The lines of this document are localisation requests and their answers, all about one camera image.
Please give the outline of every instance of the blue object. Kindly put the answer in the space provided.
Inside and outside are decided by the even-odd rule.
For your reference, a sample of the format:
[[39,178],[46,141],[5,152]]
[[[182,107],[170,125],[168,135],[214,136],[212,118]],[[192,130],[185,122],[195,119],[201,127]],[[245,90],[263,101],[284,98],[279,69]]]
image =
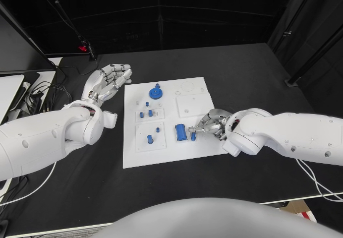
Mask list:
[[188,140],[188,135],[186,135],[186,130],[185,130],[185,124],[178,124],[178,125],[175,126],[175,129],[176,129],[178,141]]
[[191,140],[192,140],[192,141],[196,140],[195,132],[192,132],[192,134],[191,134]]
[[156,87],[150,90],[149,96],[150,96],[153,99],[162,98],[162,96],[163,96],[163,91],[162,91],[162,89],[160,89],[160,85],[159,85],[159,84],[156,84]]
[[152,135],[149,135],[149,144],[153,144],[153,143],[155,143],[153,137]]

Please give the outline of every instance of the black table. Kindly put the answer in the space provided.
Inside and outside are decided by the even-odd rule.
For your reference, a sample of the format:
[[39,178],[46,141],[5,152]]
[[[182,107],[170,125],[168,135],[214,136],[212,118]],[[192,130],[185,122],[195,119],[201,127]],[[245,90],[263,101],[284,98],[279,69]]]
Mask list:
[[[217,108],[313,113],[300,89],[284,84],[290,76],[267,44],[101,55],[100,67],[111,63],[132,64],[133,83],[204,76]],[[87,72],[94,62],[88,57],[70,57],[61,65],[75,65]],[[80,99],[88,75],[80,76],[72,68],[64,71],[67,89]],[[61,93],[58,99],[61,108],[68,98]],[[114,222],[153,205],[186,198],[263,203],[319,195],[296,160],[267,147],[257,156],[218,155],[123,169],[124,87],[101,108],[119,113],[117,127],[104,129],[97,144],[58,162],[41,190],[9,206],[6,236]],[[342,192],[343,167],[309,165],[319,181]],[[31,183],[18,197],[41,185],[51,168],[29,175]]]

